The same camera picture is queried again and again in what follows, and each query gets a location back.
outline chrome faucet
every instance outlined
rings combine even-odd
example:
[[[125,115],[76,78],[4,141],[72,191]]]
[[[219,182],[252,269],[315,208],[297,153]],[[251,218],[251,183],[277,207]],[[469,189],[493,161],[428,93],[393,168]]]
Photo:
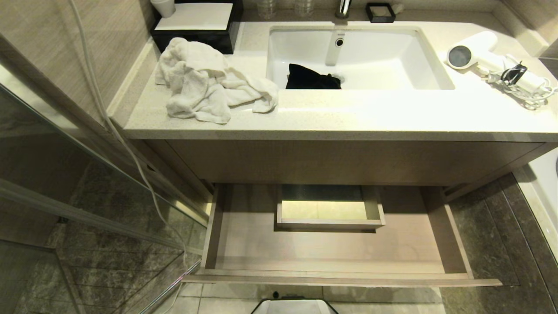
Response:
[[[349,17],[349,6],[351,0],[340,0],[339,9],[335,12],[335,16],[338,18],[348,18]]]

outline white sink basin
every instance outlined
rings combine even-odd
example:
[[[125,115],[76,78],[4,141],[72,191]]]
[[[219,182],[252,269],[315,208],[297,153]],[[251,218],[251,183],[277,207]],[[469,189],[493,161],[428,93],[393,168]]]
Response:
[[[272,30],[267,78],[279,88],[287,85],[289,63],[340,77],[342,89],[455,89],[413,29]]]

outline countertop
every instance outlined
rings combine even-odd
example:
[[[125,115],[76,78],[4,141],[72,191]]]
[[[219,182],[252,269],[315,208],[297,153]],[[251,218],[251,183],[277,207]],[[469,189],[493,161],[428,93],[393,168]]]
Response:
[[[333,13],[316,11],[315,21],[294,19],[280,12],[277,21],[257,21],[245,12],[233,55],[237,68],[266,76],[267,45],[273,27],[382,29],[418,27],[444,64],[454,90],[281,90],[279,105],[271,113],[252,113],[250,105],[232,109],[226,125],[195,119],[171,118],[166,113],[170,91],[155,85],[152,74],[131,109],[123,129],[132,139],[231,140],[448,140],[558,142],[558,95],[536,111],[523,108],[515,98],[483,82],[473,71],[456,71],[445,64],[448,48],[484,30],[498,36],[497,54],[512,54],[535,74],[552,74],[490,13],[406,11],[393,25],[368,21],[331,22]],[[352,12],[355,20],[363,12]]]

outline black soap dish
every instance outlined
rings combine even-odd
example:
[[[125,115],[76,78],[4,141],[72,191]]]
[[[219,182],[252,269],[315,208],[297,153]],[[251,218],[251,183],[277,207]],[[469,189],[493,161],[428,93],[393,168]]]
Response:
[[[368,2],[366,14],[370,23],[393,23],[395,21],[395,13],[389,3]]]

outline black cloth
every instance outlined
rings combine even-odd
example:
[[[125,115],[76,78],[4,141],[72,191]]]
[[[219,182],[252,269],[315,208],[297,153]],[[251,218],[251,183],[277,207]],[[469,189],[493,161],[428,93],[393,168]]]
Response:
[[[298,64],[288,65],[287,89],[341,89],[341,80]]]

